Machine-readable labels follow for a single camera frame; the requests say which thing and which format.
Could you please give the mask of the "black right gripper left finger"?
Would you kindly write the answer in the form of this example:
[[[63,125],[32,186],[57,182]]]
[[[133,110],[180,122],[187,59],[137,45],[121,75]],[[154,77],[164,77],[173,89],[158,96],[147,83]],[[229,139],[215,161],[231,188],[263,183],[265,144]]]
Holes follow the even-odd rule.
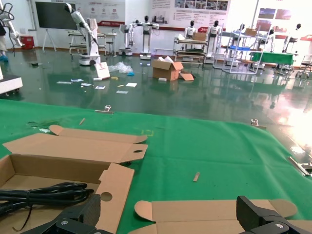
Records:
[[[92,195],[84,204],[68,207],[52,221],[26,231],[26,234],[107,234],[97,229],[100,195]]]

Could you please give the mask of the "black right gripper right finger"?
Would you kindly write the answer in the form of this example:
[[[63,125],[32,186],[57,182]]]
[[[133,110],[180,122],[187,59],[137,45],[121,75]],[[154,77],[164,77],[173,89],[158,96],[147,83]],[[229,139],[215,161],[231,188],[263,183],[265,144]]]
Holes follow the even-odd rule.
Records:
[[[254,205],[245,196],[236,199],[236,218],[245,234],[309,234],[278,212]]]

